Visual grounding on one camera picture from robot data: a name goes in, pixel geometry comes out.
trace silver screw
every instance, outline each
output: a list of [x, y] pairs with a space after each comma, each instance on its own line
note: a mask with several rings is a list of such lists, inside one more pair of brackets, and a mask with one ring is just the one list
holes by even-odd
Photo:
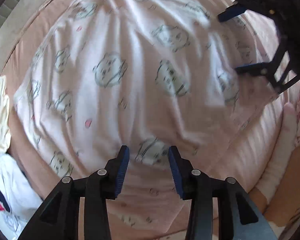
[[260, 71], [261, 75], [265, 75], [268, 73], [268, 70], [266, 68], [261, 69]]
[[107, 174], [107, 171], [105, 169], [98, 170], [98, 175], [103, 176], [106, 174]]
[[199, 170], [192, 170], [191, 173], [194, 176], [199, 176], [201, 174], [201, 171], [199, 171]]
[[69, 176], [66, 176], [66, 177], [62, 178], [63, 183], [69, 183], [70, 181], [71, 181], [71, 177], [69, 177]]
[[230, 183], [230, 184], [235, 184], [237, 181], [235, 180], [235, 178], [229, 177], [229, 178], [227, 179], [227, 182]]

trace pile of clothes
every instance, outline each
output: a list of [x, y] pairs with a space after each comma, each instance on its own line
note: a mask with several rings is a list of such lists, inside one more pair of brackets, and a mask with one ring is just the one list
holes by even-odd
[[0, 211], [7, 226], [19, 237], [42, 203], [28, 180], [7, 153], [11, 133], [8, 127], [9, 97], [5, 93], [6, 78], [0, 77]]

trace pink heart print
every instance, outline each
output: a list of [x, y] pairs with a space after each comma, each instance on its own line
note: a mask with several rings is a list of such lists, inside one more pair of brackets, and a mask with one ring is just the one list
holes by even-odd
[[86, 128], [89, 128], [90, 125], [91, 125], [91, 122], [92, 122], [92, 119], [88, 119], [88, 120], [85, 122], [85, 127], [86, 127]]

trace tiled floor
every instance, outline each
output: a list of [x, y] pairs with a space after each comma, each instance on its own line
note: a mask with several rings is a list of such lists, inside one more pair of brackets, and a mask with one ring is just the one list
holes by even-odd
[[4, 236], [7, 238], [7, 240], [16, 240], [13, 232], [10, 230], [10, 228], [7, 227], [5, 221], [3, 220], [3, 217], [0, 213], [0, 230], [4, 234]]

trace ridged blue pad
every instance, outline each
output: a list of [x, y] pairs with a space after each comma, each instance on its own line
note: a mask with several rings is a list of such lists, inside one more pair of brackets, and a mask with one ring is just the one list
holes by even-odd
[[129, 164], [129, 158], [130, 158], [130, 152], [129, 152], [129, 148], [127, 147], [126, 150], [124, 151], [123, 158], [117, 173], [117, 177], [115, 179], [115, 192], [114, 192], [115, 197], [117, 197], [121, 193], [124, 177], [126, 175], [126, 171]]
[[171, 147], [169, 148], [168, 157], [176, 191], [179, 194], [180, 198], [183, 198], [182, 177]]

